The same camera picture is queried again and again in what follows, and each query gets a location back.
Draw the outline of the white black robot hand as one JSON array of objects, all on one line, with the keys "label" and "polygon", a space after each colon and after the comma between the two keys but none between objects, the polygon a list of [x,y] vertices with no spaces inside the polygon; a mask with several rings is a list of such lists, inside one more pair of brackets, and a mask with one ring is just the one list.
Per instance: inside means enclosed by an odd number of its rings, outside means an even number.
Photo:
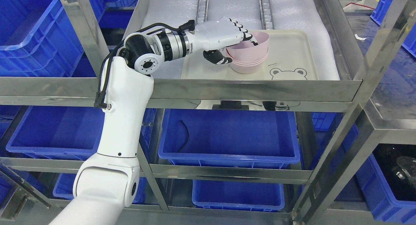
[{"label": "white black robot hand", "polygon": [[204,59],[215,65],[233,62],[232,58],[220,52],[222,48],[234,46],[243,41],[250,42],[253,46],[258,45],[257,39],[248,29],[238,21],[225,17],[197,24],[193,33],[186,32],[184,40],[185,56],[202,51]]}]

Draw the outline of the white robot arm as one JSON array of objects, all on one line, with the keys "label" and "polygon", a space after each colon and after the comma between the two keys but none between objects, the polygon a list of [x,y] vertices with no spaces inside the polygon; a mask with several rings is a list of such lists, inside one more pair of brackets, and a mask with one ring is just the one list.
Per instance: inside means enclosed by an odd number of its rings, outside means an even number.
[{"label": "white robot arm", "polygon": [[162,29],[128,35],[101,66],[95,107],[105,117],[95,154],[80,167],[74,199],[52,225],[114,225],[137,193],[137,158],[144,112],[153,92],[151,73],[190,51],[191,32]]}]

